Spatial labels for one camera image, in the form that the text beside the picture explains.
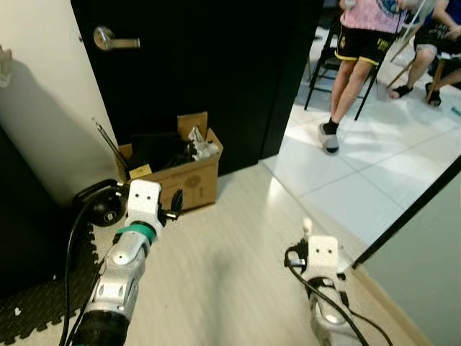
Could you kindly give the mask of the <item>brown cardboard box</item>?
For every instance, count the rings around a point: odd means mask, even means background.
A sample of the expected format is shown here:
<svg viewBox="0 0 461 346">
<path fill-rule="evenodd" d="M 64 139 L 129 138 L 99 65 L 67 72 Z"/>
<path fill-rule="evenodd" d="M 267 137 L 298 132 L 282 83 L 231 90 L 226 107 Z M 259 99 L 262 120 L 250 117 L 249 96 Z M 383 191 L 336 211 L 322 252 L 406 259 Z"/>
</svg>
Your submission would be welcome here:
<svg viewBox="0 0 461 346">
<path fill-rule="evenodd" d="M 157 182 L 161 185 L 161 203 L 167 204 L 170 202 L 172 195 L 178 190 L 184 191 L 184 204 L 182 204 L 182 211 L 196 210 L 197 208 L 204 207 L 204 205 L 212 205 L 217 198 L 217 180 L 218 180 L 218 166 L 220 166 L 220 157 L 224 152 L 223 145 L 220 139 L 216 136 L 208 122 L 207 112 L 189 113 L 177 118 L 176 129 L 172 132 L 178 133 L 182 138 L 187 138 L 191 129 L 197 126 L 201 134 L 208 140 L 213 141 L 220 148 L 220 154 L 209 159 L 202 159 L 202 161 L 192 161 L 188 164 L 175 166 L 168 170 L 153 172 L 153 174 L 141 177 L 135 180 L 148 180 Z M 124 145 L 119 146 L 122 154 L 129 158 L 132 154 L 132 145 L 130 141 Z M 121 171 L 120 177 L 125 181 L 132 181 L 125 176 Z"/>
</svg>

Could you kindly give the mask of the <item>yellowish paper label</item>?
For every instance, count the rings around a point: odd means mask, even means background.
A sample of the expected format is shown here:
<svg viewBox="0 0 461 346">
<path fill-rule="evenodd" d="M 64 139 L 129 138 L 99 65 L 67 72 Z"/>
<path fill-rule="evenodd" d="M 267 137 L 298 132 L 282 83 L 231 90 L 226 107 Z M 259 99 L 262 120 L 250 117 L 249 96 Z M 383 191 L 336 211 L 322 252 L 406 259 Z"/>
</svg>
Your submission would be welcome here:
<svg viewBox="0 0 461 346">
<path fill-rule="evenodd" d="M 127 175 L 130 180 L 139 179 L 141 177 L 145 177 L 151 174 L 153 174 L 153 170 L 151 169 L 151 165 L 149 164 L 143 164 L 127 171 Z"/>
</svg>

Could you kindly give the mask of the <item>black bundle with white print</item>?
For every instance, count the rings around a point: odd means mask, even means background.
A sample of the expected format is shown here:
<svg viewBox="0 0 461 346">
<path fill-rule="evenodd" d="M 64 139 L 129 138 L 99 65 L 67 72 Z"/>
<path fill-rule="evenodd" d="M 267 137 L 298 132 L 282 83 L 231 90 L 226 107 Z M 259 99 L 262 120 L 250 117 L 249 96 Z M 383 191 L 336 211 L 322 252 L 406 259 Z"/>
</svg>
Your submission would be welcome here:
<svg viewBox="0 0 461 346">
<path fill-rule="evenodd" d="M 132 154 L 126 162 L 128 170 L 147 164 L 152 172 L 168 170 L 194 161 L 197 153 L 193 141 L 178 133 L 138 134 L 131 136 Z"/>
</svg>

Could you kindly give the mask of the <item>crumpled white packaging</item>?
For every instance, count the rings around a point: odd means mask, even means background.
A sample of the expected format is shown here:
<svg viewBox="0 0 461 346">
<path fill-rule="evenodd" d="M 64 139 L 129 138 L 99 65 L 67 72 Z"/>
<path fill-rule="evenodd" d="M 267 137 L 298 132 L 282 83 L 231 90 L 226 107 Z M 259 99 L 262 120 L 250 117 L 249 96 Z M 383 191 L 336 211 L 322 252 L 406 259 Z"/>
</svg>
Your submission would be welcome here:
<svg viewBox="0 0 461 346">
<path fill-rule="evenodd" d="M 220 154 L 220 147 L 213 141 L 208 141 L 200 132 L 197 126 L 189 132 L 190 156 L 194 161 L 202 161 Z"/>
</svg>

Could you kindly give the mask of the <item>black round weight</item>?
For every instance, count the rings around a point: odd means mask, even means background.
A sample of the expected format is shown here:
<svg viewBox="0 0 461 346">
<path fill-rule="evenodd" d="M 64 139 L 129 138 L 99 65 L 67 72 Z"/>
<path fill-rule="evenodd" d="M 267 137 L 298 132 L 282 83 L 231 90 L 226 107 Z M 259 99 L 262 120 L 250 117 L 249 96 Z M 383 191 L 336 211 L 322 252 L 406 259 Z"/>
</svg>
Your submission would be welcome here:
<svg viewBox="0 0 461 346">
<path fill-rule="evenodd" d="M 107 179 L 83 189 L 72 200 L 77 224 L 108 227 L 125 217 L 128 185 Z"/>
</svg>

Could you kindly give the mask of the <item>thin dark rod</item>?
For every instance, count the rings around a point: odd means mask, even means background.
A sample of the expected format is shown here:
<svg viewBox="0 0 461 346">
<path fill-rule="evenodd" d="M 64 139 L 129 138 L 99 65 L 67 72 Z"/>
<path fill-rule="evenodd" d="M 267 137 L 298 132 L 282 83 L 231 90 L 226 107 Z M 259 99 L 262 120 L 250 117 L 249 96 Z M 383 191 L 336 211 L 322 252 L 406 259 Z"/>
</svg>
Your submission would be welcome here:
<svg viewBox="0 0 461 346">
<path fill-rule="evenodd" d="M 109 137 L 102 124 L 95 117 L 92 118 L 92 121 L 94 122 L 99 135 L 102 136 L 109 149 L 111 149 L 112 154 L 115 155 L 116 161 L 120 165 L 122 173 L 125 174 L 125 176 L 130 177 L 130 165 L 125 155 L 122 154 L 118 145 L 116 145 L 116 143 Z"/>
</svg>

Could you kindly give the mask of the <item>wooden baseboard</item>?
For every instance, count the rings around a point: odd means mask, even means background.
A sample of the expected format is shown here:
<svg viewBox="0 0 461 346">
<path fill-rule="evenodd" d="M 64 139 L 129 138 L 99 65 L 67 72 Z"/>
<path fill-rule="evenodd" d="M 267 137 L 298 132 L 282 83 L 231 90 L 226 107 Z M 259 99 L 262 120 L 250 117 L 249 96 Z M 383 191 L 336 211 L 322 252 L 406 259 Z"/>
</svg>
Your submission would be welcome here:
<svg viewBox="0 0 461 346">
<path fill-rule="evenodd" d="M 369 276 L 362 266 L 352 268 L 352 276 L 371 293 L 371 296 L 381 304 L 383 310 L 395 320 L 402 332 L 406 333 L 406 336 L 417 346 L 434 346 L 411 317 L 386 293 L 382 286 L 379 286 L 375 279 Z"/>
</svg>

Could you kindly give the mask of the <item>black door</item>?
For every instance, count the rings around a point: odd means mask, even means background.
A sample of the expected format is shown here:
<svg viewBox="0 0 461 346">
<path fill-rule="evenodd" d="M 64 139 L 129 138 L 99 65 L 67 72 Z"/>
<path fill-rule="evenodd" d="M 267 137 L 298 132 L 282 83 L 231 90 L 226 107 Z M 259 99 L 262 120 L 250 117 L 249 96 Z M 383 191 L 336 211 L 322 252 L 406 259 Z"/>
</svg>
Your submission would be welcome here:
<svg viewBox="0 0 461 346">
<path fill-rule="evenodd" d="M 325 0 L 70 0 L 113 141 L 207 112 L 221 175 L 279 152 Z M 92 30 L 138 37 L 100 50 Z"/>
</svg>

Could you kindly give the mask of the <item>black foam puzzle mat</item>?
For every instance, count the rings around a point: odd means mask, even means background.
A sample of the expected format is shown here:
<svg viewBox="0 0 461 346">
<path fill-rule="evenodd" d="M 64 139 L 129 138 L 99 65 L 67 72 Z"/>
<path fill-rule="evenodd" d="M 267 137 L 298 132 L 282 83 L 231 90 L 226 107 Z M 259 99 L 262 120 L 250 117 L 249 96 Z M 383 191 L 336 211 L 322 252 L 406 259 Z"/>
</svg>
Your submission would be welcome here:
<svg viewBox="0 0 461 346">
<path fill-rule="evenodd" d="M 70 316 L 74 317 L 88 300 L 94 278 L 98 272 L 99 255 L 94 243 L 93 226 L 76 231 L 71 247 L 71 267 L 68 276 Z M 53 346 L 58 345 L 61 323 L 65 313 L 63 300 L 63 271 L 56 272 L 14 293 L 0 298 L 0 346 L 23 342 L 38 332 L 52 330 Z"/>
</svg>

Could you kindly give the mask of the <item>black folding chair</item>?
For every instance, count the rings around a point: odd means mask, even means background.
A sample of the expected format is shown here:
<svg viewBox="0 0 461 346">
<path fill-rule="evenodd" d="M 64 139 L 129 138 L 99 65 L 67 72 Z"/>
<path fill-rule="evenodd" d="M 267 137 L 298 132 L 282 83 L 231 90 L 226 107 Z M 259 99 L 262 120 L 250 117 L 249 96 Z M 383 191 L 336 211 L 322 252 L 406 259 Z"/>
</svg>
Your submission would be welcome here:
<svg viewBox="0 0 461 346">
<path fill-rule="evenodd" d="M 303 106 L 303 111 L 309 111 L 312 108 L 314 95 L 326 95 L 327 97 L 331 95 L 336 73 L 339 72 L 339 66 L 341 66 L 340 60 L 335 57 L 335 49 L 341 32 L 339 15 L 336 14 L 336 16 L 329 17 L 329 19 L 321 19 L 320 24 L 314 43 L 320 46 L 321 49 L 317 53 L 316 59 L 312 57 L 307 63 L 302 80 L 304 97 L 302 100 L 300 98 L 300 93 L 302 92 L 299 92 L 295 102 L 296 105 Z M 377 76 L 380 69 L 381 66 L 372 67 L 363 85 L 364 92 L 357 96 L 356 102 L 350 109 L 348 115 L 354 115 L 354 121 L 358 121 L 366 102 L 371 99 L 372 90 L 378 84 Z"/>
</svg>

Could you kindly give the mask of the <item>wooden chair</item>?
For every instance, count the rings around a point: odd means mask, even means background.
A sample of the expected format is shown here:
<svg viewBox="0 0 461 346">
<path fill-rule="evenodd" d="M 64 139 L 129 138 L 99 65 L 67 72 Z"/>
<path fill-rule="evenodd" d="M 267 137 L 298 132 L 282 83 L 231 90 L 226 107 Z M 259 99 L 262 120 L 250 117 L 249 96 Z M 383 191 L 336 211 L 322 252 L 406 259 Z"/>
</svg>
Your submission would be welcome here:
<svg viewBox="0 0 461 346">
<path fill-rule="evenodd" d="M 402 75 L 404 75 L 405 72 L 407 72 L 411 67 L 414 65 L 415 60 L 417 60 L 417 56 L 419 55 L 419 52 L 415 52 L 415 56 L 407 66 L 405 66 L 401 72 L 388 84 L 388 95 L 390 95 L 390 92 L 395 92 L 396 93 L 396 99 L 399 99 L 400 97 L 404 96 L 406 93 L 411 92 L 413 89 L 412 86 L 399 86 L 398 88 L 392 89 L 392 86 L 394 86 L 394 83 L 396 83 Z M 435 83 L 440 83 L 442 81 L 442 76 L 444 75 L 444 69 L 445 66 L 447 66 L 447 63 L 459 63 L 461 55 L 450 55 L 450 53 L 437 53 L 437 55 L 434 55 L 434 60 L 437 63 L 435 73 L 434 73 L 434 79 L 431 80 L 426 85 L 426 102 L 428 103 L 429 106 L 432 107 L 438 107 L 441 105 L 441 98 L 440 98 L 440 90 L 434 88 Z"/>
</svg>

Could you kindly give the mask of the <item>white hanging cloth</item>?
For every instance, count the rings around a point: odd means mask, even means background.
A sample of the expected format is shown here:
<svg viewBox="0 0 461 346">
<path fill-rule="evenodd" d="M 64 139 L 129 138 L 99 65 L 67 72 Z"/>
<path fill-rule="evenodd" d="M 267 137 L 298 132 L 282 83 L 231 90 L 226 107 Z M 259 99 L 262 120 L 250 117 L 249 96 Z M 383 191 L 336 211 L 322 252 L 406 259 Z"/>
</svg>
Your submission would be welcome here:
<svg viewBox="0 0 461 346">
<path fill-rule="evenodd" d="M 4 49 L 0 44 L 0 88 L 9 86 L 12 79 L 13 65 L 12 50 Z"/>
</svg>

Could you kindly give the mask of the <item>person in pink shirt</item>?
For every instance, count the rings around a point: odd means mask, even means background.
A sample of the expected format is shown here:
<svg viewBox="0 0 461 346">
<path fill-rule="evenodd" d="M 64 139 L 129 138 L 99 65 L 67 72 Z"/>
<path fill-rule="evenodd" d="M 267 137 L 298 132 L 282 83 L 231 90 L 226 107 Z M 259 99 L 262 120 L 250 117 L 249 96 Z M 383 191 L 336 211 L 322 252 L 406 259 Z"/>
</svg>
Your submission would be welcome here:
<svg viewBox="0 0 461 346">
<path fill-rule="evenodd" d="M 415 0 L 339 0 L 341 32 L 334 52 L 340 60 L 331 93 L 331 117 L 319 128 L 326 153 L 339 151 L 337 129 L 358 98 L 373 67 L 385 58 Z"/>
</svg>

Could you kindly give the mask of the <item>black wall edge trim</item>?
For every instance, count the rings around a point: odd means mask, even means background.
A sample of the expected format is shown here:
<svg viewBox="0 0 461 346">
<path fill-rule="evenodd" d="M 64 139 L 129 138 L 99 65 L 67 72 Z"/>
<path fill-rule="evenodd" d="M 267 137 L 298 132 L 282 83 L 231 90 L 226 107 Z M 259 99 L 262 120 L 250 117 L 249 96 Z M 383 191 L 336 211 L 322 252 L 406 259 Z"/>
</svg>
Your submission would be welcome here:
<svg viewBox="0 0 461 346">
<path fill-rule="evenodd" d="M 434 184 L 429 187 L 418 197 L 408 210 L 405 210 L 393 223 L 389 226 L 385 233 L 366 249 L 352 264 L 352 269 L 356 270 L 360 265 L 364 264 L 371 256 L 378 252 L 383 245 L 388 243 L 409 221 L 414 218 L 425 205 L 428 205 L 442 189 L 444 189 L 452 179 L 455 178 L 461 171 L 461 154 L 447 167 L 447 170 L 435 180 Z"/>
</svg>

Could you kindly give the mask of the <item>white metal frame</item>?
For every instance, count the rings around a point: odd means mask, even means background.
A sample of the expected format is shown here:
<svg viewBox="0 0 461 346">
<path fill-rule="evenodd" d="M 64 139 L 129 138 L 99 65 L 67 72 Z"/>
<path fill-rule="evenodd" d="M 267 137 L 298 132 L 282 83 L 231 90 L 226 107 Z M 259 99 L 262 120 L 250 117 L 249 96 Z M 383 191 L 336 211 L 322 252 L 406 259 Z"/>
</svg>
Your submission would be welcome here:
<svg viewBox="0 0 461 346">
<path fill-rule="evenodd" d="M 394 63 L 402 55 L 406 47 L 411 43 L 411 38 L 418 32 L 426 17 L 431 13 L 435 0 L 418 0 L 417 7 L 413 10 L 411 17 L 404 22 L 400 36 L 395 41 L 396 49 L 390 53 L 390 63 Z"/>
</svg>

